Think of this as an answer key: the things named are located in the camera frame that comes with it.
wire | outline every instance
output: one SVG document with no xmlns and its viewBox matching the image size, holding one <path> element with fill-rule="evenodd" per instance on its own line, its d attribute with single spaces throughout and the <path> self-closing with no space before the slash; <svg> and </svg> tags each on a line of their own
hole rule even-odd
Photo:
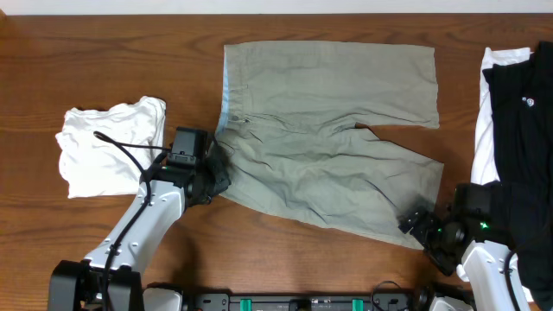
<svg viewBox="0 0 553 311">
<path fill-rule="evenodd" d="M 374 307 L 376 307 L 379 311 L 384 311 L 381 307 L 375 305 L 374 303 L 374 300 L 372 298 L 374 298 L 374 293 L 376 293 L 376 291 L 378 290 L 378 288 L 384 284 L 394 284 L 397 286 L 398 289 L 401 289 L 401 286 L 397 285 L 396 282 L 393 282 L 393 281 L 382 281 L 380 282 L 373 290 L 372 290 L 372 293 L 371 293 L 371 311 L 374 311 Z"/>
<path fill-rule="evenodd" d="M 137 221 L 138 217 L 140 217 L 140 214 L 142 214 L 144 209 L 146 209 L 146 206 L 148 206 L 148 204 L 151 200 L 152 188 L 151 188 L 151 185 L 149 184 L 149 178 L 146 175 L 146 172 L 144 171 L 144 168 L 142 167 L 142 165 L 140 165 L 138 160 L 129 151 L 127 151 L 123 147 L 125 145 L 129 146 L 128 143 L 127 144 L 118 143 L 118 142 L 114 141 L 113 139 L 111 139 L 106 134 L 104 134 L 102 132 L 99 132 L 99 131 L 94 131 L 93 134 L 96 138 L 98 138 L 98 139 L 100 139 L 104 142 L 111 143 L 115 147 L 117 147 L 121 151 L 123 151 L 123 153 L 125 153 L 130 158 L 130 160 L 133 163 L 135 163 L 138 170 L 140 171 L 140 174 L 144 178 L 144 182 L 146 183 L 146 196 L 144 197 L 143 204 L 140 206 L 140 208 L 138 208 L 138 211 L 135 213 L 135 215 L 132 217 L 132 219 L 130 219 L 130 221 L 127 223 L 127 225 L 123 228 L 121 233 L 119 233 L 118 238 L 116 238 L 115 242 L 113 242 L 113 244 L 110 245 L 110 252 L 107 255 L 107 259 L 105 260 L 104 273 L 102 275 L 102 310 L 103 311 L 108 311 L 109 296 L 108 296 L 108 293 L 107 293 L 107 283 L 108 283 L 107 281 L 108 281 L 108 278 L 110 276 L 110 269 L 111 269 L 111 264 L 113 262 L 113 258 L 115 257 L 115 254 L 117 253 L 118 248 L 121 245 L 121 241 L 123 241 L 124 236 L 127 234 L 127 232 L 132 227 L 132 225 L 134 225 L 134 223 Z"/>
<path fill-rule="evenodd" d="M 104 141 L 106 143 L 115 142 L 113 139 L 109 138 L 106 134 L 104 134 L 102 132 L 94 131 L 93 134 L 97 139 L 99 139 L 101 141 Z M 116 142 L 116 143 L 120 144 L 121 146 L 125 146 L 125 147 L 141 148 L 141 149 L 159 149 L 159 150 L 163 150 L 163 151 L 171 151 L 171 148 L 165 148 L 165 147 L 161 147 L 161 146 L 146 146 L 146 145 L 136 145 L 136 144 L 132 144 L 132 143 L 120 143 L 120 142 Z"/>
<path fill-rule="evenodd" d="M 511 268 L 509 268 L 509 265 L 511 263 L 511 258 L 518 251 L 521 251 L 523 248 L 528 247 L 528 245 L 532 245 L 536 243 L 539 240 L 539 238 L 542 238 L 543 235 L 548 231 L 548 228 L 550 227 L 550 225 L 551 225 L 551 217 L 549 218 L 549 220 L 547 221 L 547 224 L 543 226 L 542 230 L 539 233 L 534 235 L 533 238 L 526 240 L 524 243 L 519 245 L 514 250 L 509 251 L 509 254 L 505 258 L 505 263 L 503 265 L 503 274 L 505 275 L 505 282 L 507 283 L 507 289 L 509 290 L 509 296 L 511 297 L 511 302 L 513 307 L 515 308 L 515 311 L 520 311 L 520 307 L 518 306 L 517 297 L 515 296 L 515 291 L 512 288 L 512 283 L 511 283 L 511 272 L 510 272 Z"/>
</svg>

folded white t-shirt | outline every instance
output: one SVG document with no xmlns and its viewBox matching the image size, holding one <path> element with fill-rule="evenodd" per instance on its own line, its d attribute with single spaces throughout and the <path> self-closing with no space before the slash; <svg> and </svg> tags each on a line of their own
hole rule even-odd
<svg viewBox="0 0 553 311">
<path fill-rule="evenodd" d="M 498 181 L 499 175 L 495 167 L 493 153 L 493 120 L 490 86 L 482 74 L 482 70 L 493 67 L 493 64 L 511 65 L 523 62 L 530 58 L 530 48 L 492 51 L 486 48 L 482 67 L 480 68 L 480 112 L 476 120 L 474 138 L 474 161 L 470 174 L 472 183 L 484 185 L 491 181 Z"/>
<path fill-rule="evenodd" d="M 61 147 L 60 174 L 69 183 L 69 198 L 135 194 L 140 171 L 121 150 L 97 139 L 98 130 L 117 142 L 163 145 L 165 102 L 142 97 L 133 105 L 119 104 L 109 111 L 66 112 L 56 139 Z M 147 169 L 160 150 L 125 147 Z"/>
</svg>

clothing pile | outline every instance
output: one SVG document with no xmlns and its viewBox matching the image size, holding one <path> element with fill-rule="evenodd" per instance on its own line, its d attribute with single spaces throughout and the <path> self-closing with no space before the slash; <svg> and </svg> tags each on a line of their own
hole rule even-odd
<svg viewBox="0 0 553 311">
<path fill-rule="evenodd" d="M 99 130 L 119 142 L 162 146 L 165 102 L 144 96 L 133 104 L 119 104 L 108 111 L 73 108 L 66 112 L 55 138 L 61 147 L 60 174 L 69 183 L 69 198 L 136 194 L 140 171 L 111 143 L 97 139 Z M 143 168 L 160 153 L 154 149 L 128 148 Z"/>
<path fill-rule="evenodd" d="M 494 221 L 517 246 L 522 284 L 553 308 L 553 43 L 493 52 L 480 77 L 471 180 L 492 189 Z"/>
</svg>

wooden table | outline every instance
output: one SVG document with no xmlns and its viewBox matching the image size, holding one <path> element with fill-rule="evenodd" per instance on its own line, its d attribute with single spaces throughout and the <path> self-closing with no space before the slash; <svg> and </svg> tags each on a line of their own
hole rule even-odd
<svg viewBox="0 0 553 311">
<path fill-rule="evenodd" d="M 61 259 L 79 261 L 131 196 L 67 199 L 54 134 L 65 111 L 108 109 L 143 95 L 178 125 L 214 130 L 223 46 L 261 40 L 416 44 L 435 48 L 440 129 L 373 128 L 445 163 L 438 208 L 469 181 L 485 47 L 553 41 L 552 15 L 12 16 L 0 24 L 0 310 L 43 310 Z M 143 276 L 191 292 L 367 292 L 445 278 L 420 251 L 254 212 L 217 198 L 165 236 Z"/>
</svg>

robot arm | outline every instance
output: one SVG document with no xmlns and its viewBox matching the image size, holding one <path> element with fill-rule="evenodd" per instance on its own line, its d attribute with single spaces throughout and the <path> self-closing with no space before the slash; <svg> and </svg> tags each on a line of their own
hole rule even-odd
<svg viewBox="0 0 553 311">
<path fill-rule="evenodd" d="M 181 310 L 179 290 L 143 292 L 141 275 L 169 227 L 186 209 L 211 203 L 231 184 L 222 151 L 214 138 L 211 143 L 208 150 L 208 134 L 203 130 L 177 129 L 171 151 L 161 153 L 144 171 L 137 196 L 113 231 L 80 263 L 61 261 L 54 269 L 48 310 Z M 109 299 L 102 295 L 105 286 Z"/>
<path fill-rule="evenodd" d="M 514 255 L 508 271 L 505 260 L 510 252 L 509 232 L 494 225 L 490 212 L 490 193 L 487 187 L 462 184 L 455 189 L 450 215 L 440 220 L 433 213 L 418 210 L 401 222 L 400 230 L 410 233 L 424 247 L 425 254 L 446 276 L 454 271 L 459 278 L 470 282 L 474 304 L 479 311 L 530 310 Z M 517 306 L 506 284 L 509 274 Z M 425 299 L 421 310 L 472 310 L 469 301 L 437 295 L 434 301 Z"/>
</svg>

